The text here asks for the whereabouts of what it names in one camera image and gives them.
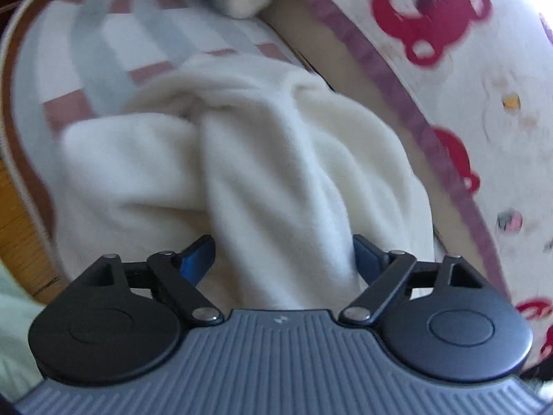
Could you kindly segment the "checked bed sheet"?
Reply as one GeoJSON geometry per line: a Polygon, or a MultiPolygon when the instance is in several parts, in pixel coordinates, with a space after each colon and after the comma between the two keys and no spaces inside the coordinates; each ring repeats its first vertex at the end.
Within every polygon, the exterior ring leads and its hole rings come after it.
{"type": "Polygon", "coordinates": [[[11,80],[21,143],[49,148],[67,125],[118,112],[155,76],[227,54],[301,62],[262,21],[200,0],[54,0],[26,32],[11,80]]]}

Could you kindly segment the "pale green cloth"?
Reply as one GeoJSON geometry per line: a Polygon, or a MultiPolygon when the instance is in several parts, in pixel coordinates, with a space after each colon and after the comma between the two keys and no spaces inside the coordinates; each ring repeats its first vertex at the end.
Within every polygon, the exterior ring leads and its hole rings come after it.
{"type": "Polygon", "coordinates": [[[4,263],[0,276],[1,394],[13,402],[42,380],[28,343],[30,326],[44,305],[15,280],[4,263]]]}

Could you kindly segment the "white fleece garment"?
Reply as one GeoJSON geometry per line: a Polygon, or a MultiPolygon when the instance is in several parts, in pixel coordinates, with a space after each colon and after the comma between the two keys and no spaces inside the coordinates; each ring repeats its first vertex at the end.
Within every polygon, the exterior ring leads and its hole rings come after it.
{"type": "Polygon", "coordinates": [[[364,289],[353,225],[416,199],[361,163],[364,148],[333,122],[347,111],[316,74],[228,55],[152,80],[119,115],[71,124],[59,138],[64,272],[210,234],[216,262],[200,289],[221,309],[343,308],[364,289]]]}

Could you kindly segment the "bear print bed cover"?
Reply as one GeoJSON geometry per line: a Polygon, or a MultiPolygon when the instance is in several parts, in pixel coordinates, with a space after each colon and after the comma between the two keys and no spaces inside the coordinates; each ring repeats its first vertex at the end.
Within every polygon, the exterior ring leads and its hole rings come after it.
{"type": "Polygon", "coordinates": [[[444,251],[529,321],[552,376],[552,0],[275,0],[265,19],[401,137],[444,251]]]}

